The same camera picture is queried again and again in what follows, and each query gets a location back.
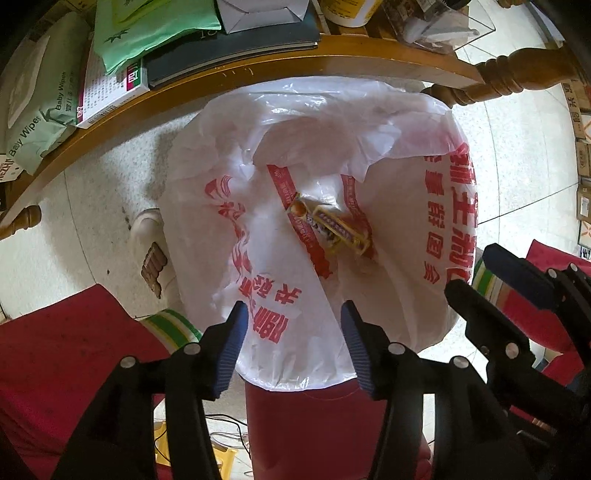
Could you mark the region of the yellow snack bar wrapper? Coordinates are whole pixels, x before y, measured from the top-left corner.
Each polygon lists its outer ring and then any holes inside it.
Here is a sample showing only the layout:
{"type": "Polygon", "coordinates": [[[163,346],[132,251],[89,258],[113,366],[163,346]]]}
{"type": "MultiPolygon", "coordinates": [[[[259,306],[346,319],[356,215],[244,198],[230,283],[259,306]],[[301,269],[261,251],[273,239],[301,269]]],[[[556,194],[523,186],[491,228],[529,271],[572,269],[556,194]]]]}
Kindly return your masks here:
{"type": "Polygon", "coordinates": [[[286,211],[294,219],[311,226],[321,236],[322,246],[331,253],[346,247],[358,256],[374,257],[374,243],[368,222],[342,210],[335,202],[297,192],[293,199],[287,201],[286,211]]]}

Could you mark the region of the white printed trash bag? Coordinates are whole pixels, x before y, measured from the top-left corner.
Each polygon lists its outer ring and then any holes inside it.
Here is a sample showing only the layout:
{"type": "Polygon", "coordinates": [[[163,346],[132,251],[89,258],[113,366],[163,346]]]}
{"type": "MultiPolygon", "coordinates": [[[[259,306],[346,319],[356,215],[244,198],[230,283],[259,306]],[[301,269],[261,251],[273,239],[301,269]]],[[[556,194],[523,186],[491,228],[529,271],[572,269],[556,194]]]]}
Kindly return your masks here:
{"type": "Polygon", "coordinates": [[[189,320],[249,308],[236,370],[270,391],[355,377],[352,301],[414,351],[457,317],[478,223],[467,138],[441,101],[376,80],[308,77],[218,96],[178,133],[160,200],[189,320]]]}

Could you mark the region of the white shoe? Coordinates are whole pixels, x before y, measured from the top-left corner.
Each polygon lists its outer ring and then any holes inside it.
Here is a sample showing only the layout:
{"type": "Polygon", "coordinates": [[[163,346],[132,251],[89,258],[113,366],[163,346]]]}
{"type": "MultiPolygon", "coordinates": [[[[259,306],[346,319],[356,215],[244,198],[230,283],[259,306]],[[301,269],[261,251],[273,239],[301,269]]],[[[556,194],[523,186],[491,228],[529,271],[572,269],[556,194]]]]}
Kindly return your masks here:
{"type": "Polygon", "coordinates": [[[163,300],[176,274],[164,235],[164,221],[156,208],[142,211],[130,229],[130,245],[141,278],[163,300]]]}

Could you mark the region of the person's red trousers leg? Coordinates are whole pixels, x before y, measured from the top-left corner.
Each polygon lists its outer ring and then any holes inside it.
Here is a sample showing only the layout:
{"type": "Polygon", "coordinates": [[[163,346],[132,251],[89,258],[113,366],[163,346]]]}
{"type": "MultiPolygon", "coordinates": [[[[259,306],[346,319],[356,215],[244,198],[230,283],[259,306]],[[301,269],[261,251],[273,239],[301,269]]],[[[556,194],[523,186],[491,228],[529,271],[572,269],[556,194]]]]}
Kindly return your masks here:
{"type": "Polygon", "coordinates": [[[166,347],[102,286],[1,326],[1,428],[38,479],[51,477],[85,409],[118,362],[166,347]]]}

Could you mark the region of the red white medicine box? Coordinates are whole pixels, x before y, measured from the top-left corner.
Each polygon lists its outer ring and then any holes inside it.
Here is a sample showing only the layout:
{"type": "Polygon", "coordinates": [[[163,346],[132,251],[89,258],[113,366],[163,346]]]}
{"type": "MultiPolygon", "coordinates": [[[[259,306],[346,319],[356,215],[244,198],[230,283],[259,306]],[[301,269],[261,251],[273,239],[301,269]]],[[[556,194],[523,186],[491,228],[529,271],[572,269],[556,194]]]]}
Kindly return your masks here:
{"type": "Polygon", "coordinates": [[[88,129],[103,117],[149,91],[147,69],[137,60],[107,74],[102,59],[90,43],[82,75],[76,127],[88,129]]]}

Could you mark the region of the dark notebook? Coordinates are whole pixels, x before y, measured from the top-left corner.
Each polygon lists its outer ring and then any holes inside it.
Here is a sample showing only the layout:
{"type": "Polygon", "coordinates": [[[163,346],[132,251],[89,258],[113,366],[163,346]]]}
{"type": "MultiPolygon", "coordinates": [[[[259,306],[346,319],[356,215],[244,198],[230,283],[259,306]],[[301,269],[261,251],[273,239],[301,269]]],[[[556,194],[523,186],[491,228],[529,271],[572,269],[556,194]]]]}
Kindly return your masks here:
{"type": "Polygon", "coordinates": [[[311,5],[297,23],[260,27],[237,33],[185,35],[143,57],[150,88],[191,72],[253,56],[317,48],[320,31],[311,5]]]}

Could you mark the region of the green baby wipes pack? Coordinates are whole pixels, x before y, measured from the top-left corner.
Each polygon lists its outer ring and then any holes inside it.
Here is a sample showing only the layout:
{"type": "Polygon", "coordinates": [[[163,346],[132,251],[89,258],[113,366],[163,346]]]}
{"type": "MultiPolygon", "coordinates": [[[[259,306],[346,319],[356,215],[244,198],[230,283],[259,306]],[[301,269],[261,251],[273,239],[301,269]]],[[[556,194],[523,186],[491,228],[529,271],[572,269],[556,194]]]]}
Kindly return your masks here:
{"type": "Polygon", "coordinates": [[[8,97],[6,155],[32,175],[75,130],[90,27],[70,12],[35,43],[8,97]]]}

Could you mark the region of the green paper packet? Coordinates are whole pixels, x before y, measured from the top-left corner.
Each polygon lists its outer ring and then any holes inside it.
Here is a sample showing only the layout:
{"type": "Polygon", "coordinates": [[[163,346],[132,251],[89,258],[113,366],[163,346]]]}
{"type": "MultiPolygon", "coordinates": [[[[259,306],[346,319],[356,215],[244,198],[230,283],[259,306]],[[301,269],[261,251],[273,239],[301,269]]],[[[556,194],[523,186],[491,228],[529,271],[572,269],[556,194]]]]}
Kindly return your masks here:
{"type": "Polygon", "coordinates": [[[93,50],[108,74],[198,30],[218,31],[212,1],[99,1],[93,50]]]}

